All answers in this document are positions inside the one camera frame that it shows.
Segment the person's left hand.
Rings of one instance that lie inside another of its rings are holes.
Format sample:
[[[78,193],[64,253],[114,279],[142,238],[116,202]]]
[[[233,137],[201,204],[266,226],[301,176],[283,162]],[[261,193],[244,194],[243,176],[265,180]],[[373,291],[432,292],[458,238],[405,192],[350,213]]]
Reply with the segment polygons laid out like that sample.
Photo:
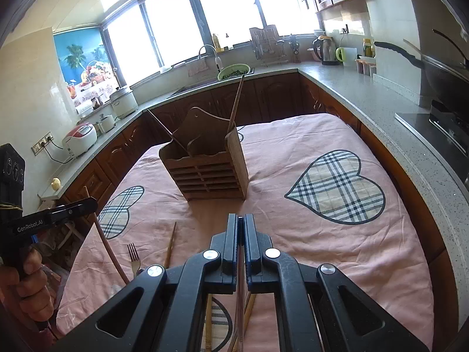
[[[36,323],[47,322],[54,312],[41,262],[40,253],[31,249],[23,264],[26,273],[23,278],[14,267],[1,266],[1,293],[6,306],[29,329],[33,329]]]

